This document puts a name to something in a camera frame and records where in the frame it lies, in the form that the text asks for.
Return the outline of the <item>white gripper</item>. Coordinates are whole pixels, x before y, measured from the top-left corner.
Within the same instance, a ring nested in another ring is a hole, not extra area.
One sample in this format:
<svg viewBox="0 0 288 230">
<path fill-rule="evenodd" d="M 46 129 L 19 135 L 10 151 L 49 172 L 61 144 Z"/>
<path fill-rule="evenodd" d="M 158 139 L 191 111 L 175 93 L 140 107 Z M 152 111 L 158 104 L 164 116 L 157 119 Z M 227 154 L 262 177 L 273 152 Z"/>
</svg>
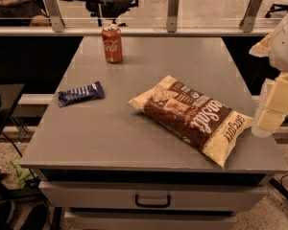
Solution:
<svg viewBox="0 0 288 230">
<path fill-rule="evenodd" d="M 288 13 L 249 50 L 249 54 L 268 57 L 270 65 L 281 72 L 288 72 Z M 280 73 L 275 80 L 265 79 L 254 114 L 252 134 L 269 137 L 281 126 L 288 116 L 288 73 Z"/>
</svg>

